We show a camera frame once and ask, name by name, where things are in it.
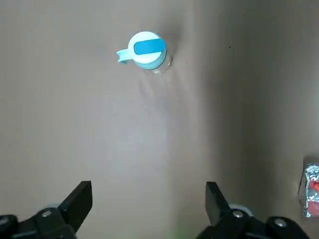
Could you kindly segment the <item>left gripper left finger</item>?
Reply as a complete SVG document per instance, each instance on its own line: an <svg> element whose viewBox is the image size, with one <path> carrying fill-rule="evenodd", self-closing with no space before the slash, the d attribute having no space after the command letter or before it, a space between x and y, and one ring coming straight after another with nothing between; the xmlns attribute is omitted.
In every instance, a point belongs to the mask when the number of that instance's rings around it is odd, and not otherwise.
<svg viewBox="0 0 319 239"><path fill-rule="evenodd" d="M80 182L58 205L46 207L24 221L0 216L2 239L75 239L92 209L92 183Z"/></svg>

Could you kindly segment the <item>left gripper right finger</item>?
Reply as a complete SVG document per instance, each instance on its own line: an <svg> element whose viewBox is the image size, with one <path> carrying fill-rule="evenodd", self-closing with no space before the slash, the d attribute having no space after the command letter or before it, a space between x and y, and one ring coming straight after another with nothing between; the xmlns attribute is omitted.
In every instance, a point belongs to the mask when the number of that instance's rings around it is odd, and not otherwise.
<svg viewBox="0 0 319 239"><path fill-rule="evenodd" d="M232 208L217 183L207 182L205 209L210 225L198 239L308 239L309 236L293 220L269 217L265 222L251 216L243 208Z"/></svg>

